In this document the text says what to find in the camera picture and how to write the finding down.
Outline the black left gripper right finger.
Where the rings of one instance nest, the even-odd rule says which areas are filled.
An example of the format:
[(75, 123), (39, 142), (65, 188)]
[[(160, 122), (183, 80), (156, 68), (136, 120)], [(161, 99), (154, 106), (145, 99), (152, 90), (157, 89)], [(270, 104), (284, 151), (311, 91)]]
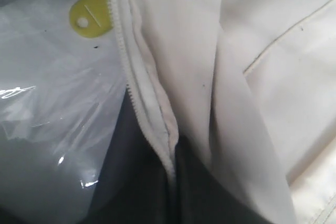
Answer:
[(180, 223), (251, 223), (248, 209), (208, 172), (186, 137), (175, 150)]

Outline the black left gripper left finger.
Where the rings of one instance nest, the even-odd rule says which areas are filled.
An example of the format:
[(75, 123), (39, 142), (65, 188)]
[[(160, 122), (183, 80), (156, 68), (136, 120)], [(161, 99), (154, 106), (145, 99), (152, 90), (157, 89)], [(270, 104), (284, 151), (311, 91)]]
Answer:
[(86, 222), (169, 223), (169, 206), (165, 169), (125, 95)]

